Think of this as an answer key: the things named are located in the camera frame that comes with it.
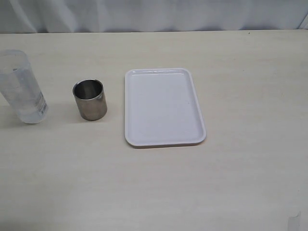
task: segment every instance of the wooden table surface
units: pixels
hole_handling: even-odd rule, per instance
[[[30,59],[50,107],[21,123],[0,97],[0,231],[308,229],[308,31],[1,34]],[[124,74],[191,71],[197,146],[134,149]],[[97,78],[107,115],[83,120],[73,85]]]

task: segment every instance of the transparent cylinder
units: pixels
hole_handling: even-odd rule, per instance
[[[0,51],[0,91],[21,121],[35,124],[45,118],[48,106],[24,52]]]

